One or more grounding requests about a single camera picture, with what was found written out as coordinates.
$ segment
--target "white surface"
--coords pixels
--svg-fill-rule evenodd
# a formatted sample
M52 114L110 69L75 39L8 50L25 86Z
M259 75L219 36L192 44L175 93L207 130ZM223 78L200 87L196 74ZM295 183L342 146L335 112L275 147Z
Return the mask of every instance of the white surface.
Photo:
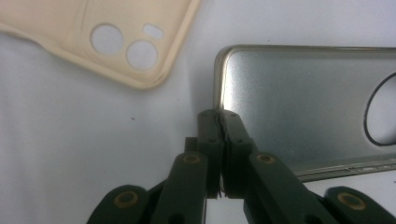
M394 8L392 0L204 0L171 76L151 91L0 34L0 223L85 223L115 187L165 179L184 138L196 136L196 114L212 107L223 47L396 47ZM246 223L240 204L210 202L206 223Z

